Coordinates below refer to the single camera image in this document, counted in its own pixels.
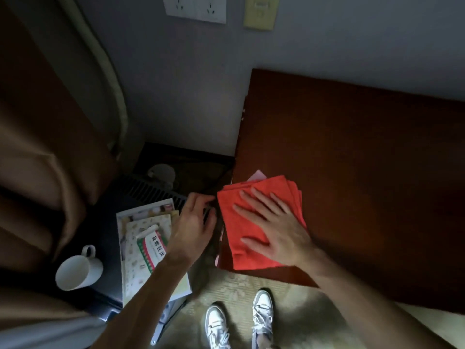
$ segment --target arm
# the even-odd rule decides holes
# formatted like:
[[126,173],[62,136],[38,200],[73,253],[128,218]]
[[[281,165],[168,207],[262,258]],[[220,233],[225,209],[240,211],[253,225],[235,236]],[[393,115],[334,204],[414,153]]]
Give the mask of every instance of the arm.
[[206,203],[213,199],[213,196],[198,193],[189,195],[181,216],[173,225],[165,258],[123,311],[108,324],[92,349],[148,348],[171,294],[212,237],[215,209],[210,210],[205,226],[203,211]]
[[297,266],[317,283],[333,301],[347,323],[370,349],[453,348],[415,318],[384,298],[373,288],[334,263],[311,241],[289,207],[271,194],[253,189],[253,199],[242,198],[260,215],[234,206],[244,218],[261,227],[269,245],[244,238],[252,250],[288,266]]

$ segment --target wooden table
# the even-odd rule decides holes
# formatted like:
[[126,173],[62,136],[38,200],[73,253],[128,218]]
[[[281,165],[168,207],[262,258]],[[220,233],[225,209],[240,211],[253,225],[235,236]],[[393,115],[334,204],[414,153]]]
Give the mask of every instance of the wooden table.
[[[465,313],[465,103],[254,69],[236,159],[233,183],[296,181],[313,240],[349,271]],[[234,271],[227,237],[218,265]],[[291,267],[241,273],[315,286]]]

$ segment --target person's left hand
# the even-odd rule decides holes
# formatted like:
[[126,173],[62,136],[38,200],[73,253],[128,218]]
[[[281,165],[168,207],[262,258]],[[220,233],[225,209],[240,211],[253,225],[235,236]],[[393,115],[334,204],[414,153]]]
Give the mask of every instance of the person's left hand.
[[200,193],[190,193],[181,216],[172,227],[166,256],[182,259],[191,266],[205,250],[216,224],[216,210],[212,208],[204,225],[203,211],[215,199]]

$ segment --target yellowed wall plate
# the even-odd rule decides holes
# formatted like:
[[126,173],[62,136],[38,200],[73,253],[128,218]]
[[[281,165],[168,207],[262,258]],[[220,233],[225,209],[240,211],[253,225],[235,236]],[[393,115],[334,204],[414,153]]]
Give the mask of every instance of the yellowed wall plate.
[[244,27],[271,31],[279,0],[246,0]]

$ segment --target white wall socket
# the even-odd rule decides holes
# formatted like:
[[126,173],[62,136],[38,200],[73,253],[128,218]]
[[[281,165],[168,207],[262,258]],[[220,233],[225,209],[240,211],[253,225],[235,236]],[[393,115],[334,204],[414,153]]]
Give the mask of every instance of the white wall socket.
[[226,23],[226,0],[163,0],[168,16]]

